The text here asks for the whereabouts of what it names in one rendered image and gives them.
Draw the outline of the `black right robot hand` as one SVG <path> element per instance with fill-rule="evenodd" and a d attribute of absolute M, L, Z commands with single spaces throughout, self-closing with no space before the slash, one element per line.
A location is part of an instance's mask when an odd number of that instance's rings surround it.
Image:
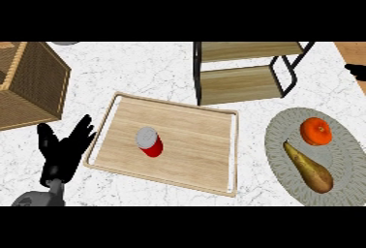
<path fill-rule="evenodd" d="M 344 67 L 348 69 L 349 73 L 355 76 L 355 79 L 366 81 L 366 66 L 345 64 Z"/>

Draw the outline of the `wooden tiered shelf black frame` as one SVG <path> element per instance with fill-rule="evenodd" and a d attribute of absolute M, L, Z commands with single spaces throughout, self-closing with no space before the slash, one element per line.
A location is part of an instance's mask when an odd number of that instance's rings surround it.
<path fill-rule="evenodd" d="M 298 84 L 295 67 L 314 43 L 298 42 L 193 42 L 193 81 L 199 106 L 285 98 Z M 202 71 L 212 62 L 267 58 L 262 65 Z M 274 72 L 277 59 L 283 60 L 290 84 L 280 85 Z"/>

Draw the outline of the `orange round fruit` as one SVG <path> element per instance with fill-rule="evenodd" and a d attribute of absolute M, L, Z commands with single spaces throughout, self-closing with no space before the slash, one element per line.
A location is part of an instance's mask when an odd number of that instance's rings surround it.
<path fill-rule="evenodd" d="M 332 130 L 327 122 L 317 117 L 307 118 L 299 125 L 299 134 L 307 144 L 319 146 L 332 141 Z"/>

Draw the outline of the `brown elongated squash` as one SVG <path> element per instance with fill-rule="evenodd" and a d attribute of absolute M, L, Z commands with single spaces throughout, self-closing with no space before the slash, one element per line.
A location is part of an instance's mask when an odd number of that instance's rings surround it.
<path fill-rule="evenodd" d="M 307 187 L 319 194 L 327 193 L 333 189 L 333 177 L 327 169 L 286 141 L 283 148 Z"/>

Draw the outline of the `brown wooden panel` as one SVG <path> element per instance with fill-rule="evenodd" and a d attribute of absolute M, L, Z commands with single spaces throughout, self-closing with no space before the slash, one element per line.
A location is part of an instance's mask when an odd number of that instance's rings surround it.
<path fill-rule="evenodd" d="M 345 64 L 366 66 L 366 42 L 335 42 Z M 366 94 L 366 81 L 357 80 L 360 89 Z"/>

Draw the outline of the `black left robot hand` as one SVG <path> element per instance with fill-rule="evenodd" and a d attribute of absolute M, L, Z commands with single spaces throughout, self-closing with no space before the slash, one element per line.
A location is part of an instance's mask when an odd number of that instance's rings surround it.
<path fill-rule="evenodd" d="M 68 183 L 72 179 L 81 155 L 96 137 L 93 133 L 91 117 L 85 114 L 78 121 L 69 136 L 59 139 L 51 127 L 45 123 L 37 125 L 38 150 L 45 159 L 40 184 L 50 186 L 50 181 L 59 179 Z"/>

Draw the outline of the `grey oval placemat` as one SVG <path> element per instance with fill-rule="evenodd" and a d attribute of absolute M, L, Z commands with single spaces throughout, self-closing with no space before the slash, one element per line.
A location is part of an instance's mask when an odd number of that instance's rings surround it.
<path fill-rule="evenodd" d="M 313 146 L 299 135 L 299 124 L 310 118 L 323 119 L 330 127 L 332 141 Z M 305 185 L 295 164 L 286 154 L 283 142 L 329 171 L 333 189 L 316 193 Z M 366 152 L 344 125 L 311 108 L 288 108 L 270 120 L 264 148 L 270 169 L 289 195 L 307 206 L 366 205 Z"/>

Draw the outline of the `brown wicker basket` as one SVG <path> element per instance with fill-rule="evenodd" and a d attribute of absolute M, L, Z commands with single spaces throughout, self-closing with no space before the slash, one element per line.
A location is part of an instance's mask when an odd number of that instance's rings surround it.
<path fill-rule="evenodd" d="M 62 119 L 69 71 L 44 42 L 0 42 L 0 131 Z"/>

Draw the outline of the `red can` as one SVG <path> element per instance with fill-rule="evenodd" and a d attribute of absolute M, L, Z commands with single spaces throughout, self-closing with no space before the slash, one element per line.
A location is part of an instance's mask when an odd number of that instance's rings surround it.
<path fill-rule="evenodd" d="M 158 157 L 162 153 L 162 142 L 156 130 L 143 127 L 136 134 L 136 144 L 149 157 Z"/>

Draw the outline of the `pale wooden tray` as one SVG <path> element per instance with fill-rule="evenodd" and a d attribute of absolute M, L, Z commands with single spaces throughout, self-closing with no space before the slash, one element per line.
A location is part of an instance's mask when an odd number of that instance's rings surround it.
<path fill-rule="evenodd" d="M 162 152 L 149 157 L 136 143 L 156 130 Z M 82 165 L 141 179 L 234 197 L 239 113 L 113 94 Z"/>

